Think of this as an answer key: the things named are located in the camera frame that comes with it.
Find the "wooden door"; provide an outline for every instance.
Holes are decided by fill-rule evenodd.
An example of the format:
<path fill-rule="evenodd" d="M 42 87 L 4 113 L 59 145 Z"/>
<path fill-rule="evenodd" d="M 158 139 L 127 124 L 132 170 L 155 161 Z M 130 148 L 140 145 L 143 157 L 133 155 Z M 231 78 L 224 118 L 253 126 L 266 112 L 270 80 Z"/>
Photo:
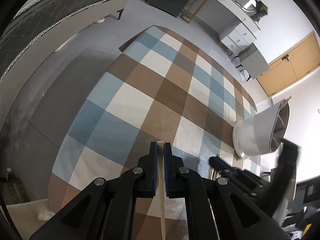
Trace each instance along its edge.
<path fill-rule="evenodd" d="M 257 78 L 268 96 L 294 83 L 297 78 L 290 61 L 281 60 Z"/>
<path fill-rule="evenodd" d="M 315 33 L 309 34 L 269 66 L 270 70 L 257 79 L 267 95 L 271 96 L 320 66 L 320 49 Z"/>
<path fill-rule="evenodd" d="M 320 52 L 317 39 L 311 35 L 289 53 L 293 70 L 297 79 L 304 77 L 320 63 Z"/>

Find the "green bottle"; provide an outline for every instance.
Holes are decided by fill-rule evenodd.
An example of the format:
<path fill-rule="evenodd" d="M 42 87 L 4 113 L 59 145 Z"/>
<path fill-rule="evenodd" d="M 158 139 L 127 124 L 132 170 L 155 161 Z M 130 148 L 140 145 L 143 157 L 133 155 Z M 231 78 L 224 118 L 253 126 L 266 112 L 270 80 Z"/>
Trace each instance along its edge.
<path fill-rule="evenodd" d="M 29 202 L 30 199 L 23 187 L 21 180 L 15 176 L 11 168 L 7 168 L 7 172 L 7 187 L 9 189 L 13 201 L 16 204 Z"/>

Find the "door handle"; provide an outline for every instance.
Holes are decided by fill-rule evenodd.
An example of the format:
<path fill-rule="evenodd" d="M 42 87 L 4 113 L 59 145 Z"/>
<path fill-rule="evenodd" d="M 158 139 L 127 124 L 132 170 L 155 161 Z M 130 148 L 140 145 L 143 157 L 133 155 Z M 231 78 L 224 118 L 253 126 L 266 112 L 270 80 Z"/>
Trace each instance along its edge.
<path fill-rule="evenodd" d="M 285 55 L 283 58 L 282 58 L 282 60 L 287 60 L 287 62 L 289 62 L 289 54 L 287 54 L 287 55 Z"/>

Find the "white desk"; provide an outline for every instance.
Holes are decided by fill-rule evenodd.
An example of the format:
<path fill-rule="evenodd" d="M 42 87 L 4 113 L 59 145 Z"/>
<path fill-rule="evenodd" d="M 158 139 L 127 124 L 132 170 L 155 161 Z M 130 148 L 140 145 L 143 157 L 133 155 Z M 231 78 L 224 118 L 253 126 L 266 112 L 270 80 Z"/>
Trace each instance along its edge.
<path fill-rule="evenodd" d="M 195 13 L 188 18 L 192 20 L 207 1 L 208 0 L 204 0 Z M 227 48 L 230 49 L 233 54 L 238 55 L 239 52 L 247 48 L 257 39 L 254 33 L 260 31 L 261 29 L 256 22 L 254 22 L 251 17 L 247 15 L 247 13 L 242 10 L 242 8 L 233 0 L 217 1 L 225 6 L 239 19 L 236 22 L 227 22 L 224 30 L 220 31 L 219 33 L 221 42 L 227 46 Z"/>

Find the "plaid rug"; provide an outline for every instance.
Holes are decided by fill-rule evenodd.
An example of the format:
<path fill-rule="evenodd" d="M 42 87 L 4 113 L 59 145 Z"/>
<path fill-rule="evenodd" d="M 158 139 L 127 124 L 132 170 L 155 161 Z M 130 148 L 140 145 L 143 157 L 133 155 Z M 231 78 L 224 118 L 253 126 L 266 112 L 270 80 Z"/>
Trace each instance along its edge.
<path fill-rule="evenodd" d="M 177 33 L 152 26 L 123 52 L 87 97 L 59 150 L 48 186 L 58 212 L 97 177 L 119 177 L 148 154 L 152 141 L 202 177 L 209 157 L 260 172 L 260 158 L 235 156 L 236 121 L 254 116 L 254 101 L 221 65 Z M 184 199 L 165 199 L 166 239 L 187 239 Z M 137 199 L 133 239 L 161 239 L 158 195 Z"/>

